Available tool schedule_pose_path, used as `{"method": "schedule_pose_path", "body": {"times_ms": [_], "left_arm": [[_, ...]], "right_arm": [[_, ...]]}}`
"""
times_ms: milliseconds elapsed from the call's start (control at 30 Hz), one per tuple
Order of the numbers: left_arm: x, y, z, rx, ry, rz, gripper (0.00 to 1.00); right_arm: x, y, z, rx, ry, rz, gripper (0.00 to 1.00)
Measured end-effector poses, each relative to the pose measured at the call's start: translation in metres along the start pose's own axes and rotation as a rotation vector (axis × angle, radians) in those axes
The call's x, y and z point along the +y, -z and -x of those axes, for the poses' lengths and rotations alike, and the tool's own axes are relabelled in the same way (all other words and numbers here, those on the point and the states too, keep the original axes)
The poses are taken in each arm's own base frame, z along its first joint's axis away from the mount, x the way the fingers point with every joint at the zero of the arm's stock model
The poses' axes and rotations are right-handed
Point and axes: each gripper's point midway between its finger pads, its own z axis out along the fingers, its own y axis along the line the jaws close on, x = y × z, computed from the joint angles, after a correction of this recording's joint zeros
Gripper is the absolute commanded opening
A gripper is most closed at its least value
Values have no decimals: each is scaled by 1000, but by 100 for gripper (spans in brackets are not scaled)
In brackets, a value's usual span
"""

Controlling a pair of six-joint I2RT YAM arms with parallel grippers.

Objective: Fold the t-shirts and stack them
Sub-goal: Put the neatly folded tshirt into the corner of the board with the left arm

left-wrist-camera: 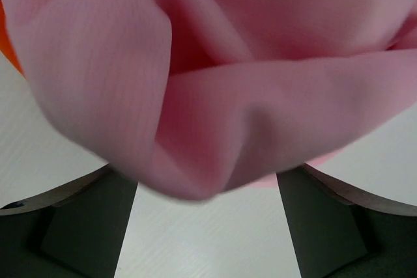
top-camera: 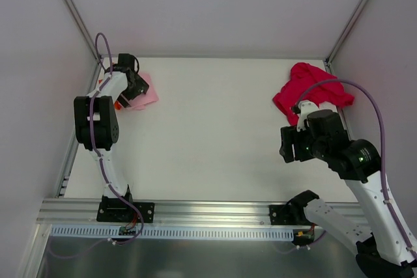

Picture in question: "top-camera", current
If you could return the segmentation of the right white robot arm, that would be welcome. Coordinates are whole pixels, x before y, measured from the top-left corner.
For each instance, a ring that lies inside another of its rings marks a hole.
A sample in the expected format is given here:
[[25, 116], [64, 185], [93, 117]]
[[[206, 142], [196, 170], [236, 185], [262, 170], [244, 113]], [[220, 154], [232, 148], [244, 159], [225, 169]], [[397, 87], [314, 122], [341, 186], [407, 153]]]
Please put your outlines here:
[[285, 163], [325, 162], [356, 197], [367, 226], [353, 223], [310, 190], [289, 200], [290, 219], [320, 226], [353, 254], [366, 277], [414, 277], [416, 238], [397, 210], [377, 149], [364, 139], [349, 139], [332, 110], [309, 110], [302, 116], [300, 125], [280, 130], [280, 155]]

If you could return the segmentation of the light pink t shirt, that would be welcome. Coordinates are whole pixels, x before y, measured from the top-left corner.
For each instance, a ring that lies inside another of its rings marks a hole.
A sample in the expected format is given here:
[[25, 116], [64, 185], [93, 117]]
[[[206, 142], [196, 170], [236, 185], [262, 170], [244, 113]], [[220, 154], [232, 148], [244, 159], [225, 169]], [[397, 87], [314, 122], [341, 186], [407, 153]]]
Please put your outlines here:
[[141, 111], [146, 109], [147, 106], [157, 102], [159, 97], [157, 95], [156, 89], [154, 88], [151, 75], [149, 73], [141, 74], [141, 77], [149, 85], [149, 89], [145, 94], [140, 94], [136, 96], [133, 100], [128, 102], [121, 96], [117, 102], [118, 105], [115, 105], [118, 109], [125, 108], [129, 111]]

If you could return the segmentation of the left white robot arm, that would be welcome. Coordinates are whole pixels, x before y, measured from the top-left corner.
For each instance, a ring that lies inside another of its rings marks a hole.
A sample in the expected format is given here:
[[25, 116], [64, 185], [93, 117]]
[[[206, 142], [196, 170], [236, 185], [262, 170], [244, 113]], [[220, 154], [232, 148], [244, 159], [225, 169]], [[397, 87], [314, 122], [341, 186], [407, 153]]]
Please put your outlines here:
[[104, 70], [97, 88], [86, 96], [74, 99], [76, 139], [93, 157], [104, 183], [102, 204], [119, 221], [132, 218], [134, 208], [130, 187], [116, 167], [114, 152], [119, 140], [119, 124], [115, 102], [131, 107], [131, 102], [149, 90], [149, 84], [138, 74], [138, 59], [120, 53], [117, 63]]

